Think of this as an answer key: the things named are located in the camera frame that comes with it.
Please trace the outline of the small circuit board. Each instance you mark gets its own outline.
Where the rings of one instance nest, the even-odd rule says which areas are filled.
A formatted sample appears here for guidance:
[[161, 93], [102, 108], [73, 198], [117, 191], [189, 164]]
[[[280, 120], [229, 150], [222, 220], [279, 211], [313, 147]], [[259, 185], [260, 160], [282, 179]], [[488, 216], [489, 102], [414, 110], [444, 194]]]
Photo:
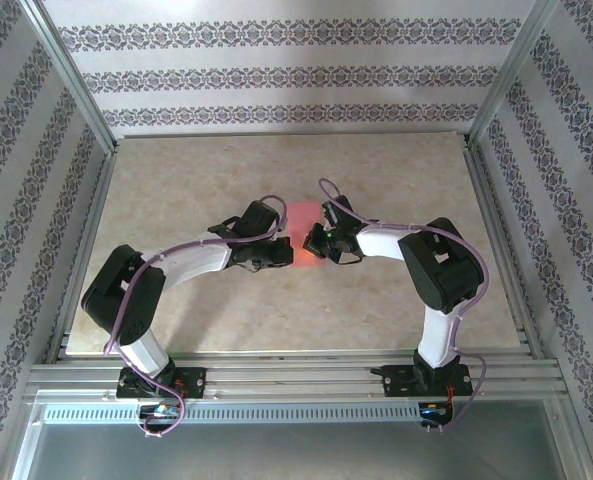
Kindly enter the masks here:
[[163, 419], [172, 420], [179, 417], [181, 414], [179, 405], [171, 405], [165, 403], [144, 405], [140, 407], [139, 419], [145, 421], [146, 419]]
[[453, 405], [451, 403], [420, 403], [420, 416], [435, 422], [447, 423], [453, 417]]

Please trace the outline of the pink red cloth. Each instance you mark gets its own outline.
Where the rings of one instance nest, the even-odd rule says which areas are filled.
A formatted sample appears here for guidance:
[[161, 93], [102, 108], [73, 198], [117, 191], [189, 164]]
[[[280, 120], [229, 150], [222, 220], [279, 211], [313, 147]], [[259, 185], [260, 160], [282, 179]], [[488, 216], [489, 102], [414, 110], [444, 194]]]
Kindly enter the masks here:
[[321, 207], [316, 202], [290, 202], [287, 205], [287, 232], [293, 248], [293, 268], [323, 265], [322, 259], [304, 248], [307, 235], [321, 218]]

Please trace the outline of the grey sheet metal panel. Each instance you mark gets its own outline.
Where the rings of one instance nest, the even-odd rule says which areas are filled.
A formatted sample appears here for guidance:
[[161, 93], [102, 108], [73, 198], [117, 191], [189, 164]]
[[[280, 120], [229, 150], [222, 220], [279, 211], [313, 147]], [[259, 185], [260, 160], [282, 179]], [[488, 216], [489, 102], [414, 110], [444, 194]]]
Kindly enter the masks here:
[[593, 480], [532, 422], [444, 435], [409, 424], [44, 425], [13, 480]]

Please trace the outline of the wide aluminium mounting rail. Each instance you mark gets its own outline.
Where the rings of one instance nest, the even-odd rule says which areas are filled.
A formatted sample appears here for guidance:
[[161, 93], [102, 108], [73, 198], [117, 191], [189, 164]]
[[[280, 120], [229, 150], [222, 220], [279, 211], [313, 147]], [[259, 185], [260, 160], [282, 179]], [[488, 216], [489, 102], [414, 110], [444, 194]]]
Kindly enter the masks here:
[[[559, 364], [534, 359], [521, 350], [484, 352], [463, 359], [479, 399], [541, 399], [565, 395]], [[204, 396], [215, 401], [331, 401], [381, 399], [382, 382], [370, 373], [384, 365], [410, 365], [408, 351], [315, 351], [195, 354], [176, 359], [181, 367], [207, 370]], [[113, 397], [122, 361], [70, 358], [32, 368], [28, 384], [37, 391], [72, 391]]]

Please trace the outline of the thin aluminium rail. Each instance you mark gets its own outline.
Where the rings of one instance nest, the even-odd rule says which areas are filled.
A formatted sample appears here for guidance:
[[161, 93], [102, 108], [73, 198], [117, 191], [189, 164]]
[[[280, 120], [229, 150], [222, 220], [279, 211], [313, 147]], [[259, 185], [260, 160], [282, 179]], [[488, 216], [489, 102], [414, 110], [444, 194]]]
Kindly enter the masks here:
[[469, 134], [460, 131], [347, 131], [347, 132], [332, 132], [332, 131], [272, 131], [272, 132], [225, 132], [225, 133], [196, 133], [196, 134], [131, 134], [125, 135], [117, 141], [127, 140], [169, 140], [169, 139], [207, 139], [207, 138], [255, 138], [255, 137], [323, 137], [323, 136], [374, 136], [374, 135], [438, 135], [438, 134], [455, 134], [458, 137], [468, 138]]

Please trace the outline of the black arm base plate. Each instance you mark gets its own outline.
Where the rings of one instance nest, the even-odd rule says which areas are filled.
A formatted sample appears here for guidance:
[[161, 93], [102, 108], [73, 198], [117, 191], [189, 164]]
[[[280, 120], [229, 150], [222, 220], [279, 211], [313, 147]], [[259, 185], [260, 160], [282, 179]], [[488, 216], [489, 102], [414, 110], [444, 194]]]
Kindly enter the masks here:
[[420, 365], [384, 365], [370, 369], [382, 382], [386, 397], [469, 396], [473, 386], [466, 365], [429, 371]]
[[[173, 389], [183, 398], [202, 399], [206, 386], [206, 373], [207, 370], [201, 367], [171, 366], [165, 368], [155, 380]], [[131, 368], [124, 367], [118, 378], [116, 397], [118, 399], [167, 399], [172, 398], [172, 394], [143, 380]]]

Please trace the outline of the aluminium frame post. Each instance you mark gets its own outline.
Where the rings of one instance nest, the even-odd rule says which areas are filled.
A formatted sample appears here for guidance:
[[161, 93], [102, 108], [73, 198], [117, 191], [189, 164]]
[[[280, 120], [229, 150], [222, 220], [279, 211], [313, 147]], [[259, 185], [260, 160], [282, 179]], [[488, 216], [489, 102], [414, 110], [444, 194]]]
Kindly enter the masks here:
[[72, 94], [83, 117], [106, 154], [114, 154], [117, 140], [94, 100], [42, 0], [18, 0], [38, 39], [52, 59], [64, 85]]
[[515, 82], [541, 31], [545, 28], [550, 16], [560, 3], [561, 0], [534, 1], [488, 93], [482, 101], [471, 127], [464, 136], [465, 144], [469, 149], [472, 149], [480, 142], [503, 98]]

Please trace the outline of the aluminium side rail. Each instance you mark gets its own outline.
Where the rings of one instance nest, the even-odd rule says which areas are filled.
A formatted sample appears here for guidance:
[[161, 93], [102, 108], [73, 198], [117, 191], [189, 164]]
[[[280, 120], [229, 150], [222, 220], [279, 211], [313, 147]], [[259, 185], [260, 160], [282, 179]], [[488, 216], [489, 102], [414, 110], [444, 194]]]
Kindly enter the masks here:
[[41, 364], [53, 364], [60, 358], [63, 341], [69, 336], [71, 325], [75, 319], [79, 305], [79, 298], [86, 271], [89, 265], [94, 241], [102, 217], [105, 200], [109, 190], [111, 177], [118, 156], [118, 148], [105, 157], [102, 168], [99, 170], [94, 195], [91, 198], [84, 229], [77, 243], [76, 256], [71, 264], [71, 270], [59, 304], [58, 316], [50, 334], [46, 350], [41, 358]]
[[506, 235], [504, 215], [494, 194], [494, 184], [487, 177], [485, 162], [470, 145], [468, 136], [460, 135], [460, 141], [516, 331], [525, 338], [532, 358], [548, 359], [550, 355], [543, 349], [528, 296], [520, 282], [521, 269], [512, 256], [512, 242]]

